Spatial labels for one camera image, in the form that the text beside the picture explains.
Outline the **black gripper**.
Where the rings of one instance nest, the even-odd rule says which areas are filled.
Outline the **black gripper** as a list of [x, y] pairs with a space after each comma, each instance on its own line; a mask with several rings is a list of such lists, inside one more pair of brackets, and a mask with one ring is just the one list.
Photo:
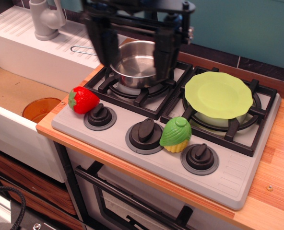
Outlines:
[[83, 0], [85, 26], [104, 66], [118, 55], [117, 31], [154, 36], [154, 67], [159, 80], [176, 66], [180, 42], [193, 38], [190, 16], [196, 7], [188, 0]]

